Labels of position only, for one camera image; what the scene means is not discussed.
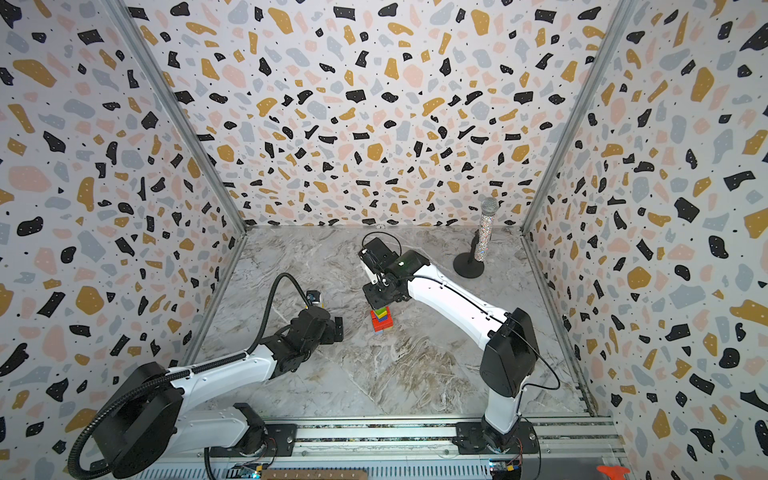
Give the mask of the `red block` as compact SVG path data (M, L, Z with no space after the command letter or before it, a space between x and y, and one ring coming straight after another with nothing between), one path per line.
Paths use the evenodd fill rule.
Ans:
M373 315L371 317L371 323L375 332L381 332L393 326L393 320L389 316L379 318L376 315Z

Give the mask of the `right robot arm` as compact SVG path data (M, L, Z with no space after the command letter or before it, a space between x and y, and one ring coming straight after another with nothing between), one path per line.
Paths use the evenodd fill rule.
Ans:
M530 315L480 299L415 250L397 253L373 238L364 241L358 256L369 278L362 291L372 309L421 302L460 328L482 351L479 372L489 390L480 422L482 438L486 447L500 453L515 447L522 395L539 360Z

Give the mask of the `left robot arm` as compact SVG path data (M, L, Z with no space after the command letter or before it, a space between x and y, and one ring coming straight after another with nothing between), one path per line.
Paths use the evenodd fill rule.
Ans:
M264 453L276 443L248 404L239 402L221 413L198 412L198 406L292 373L319 346L343 339L341 317L309 306L245 350L186 367L147 363L83 428L70 448L67 471L75 479L125 479L171 453L212 448L241 456Z

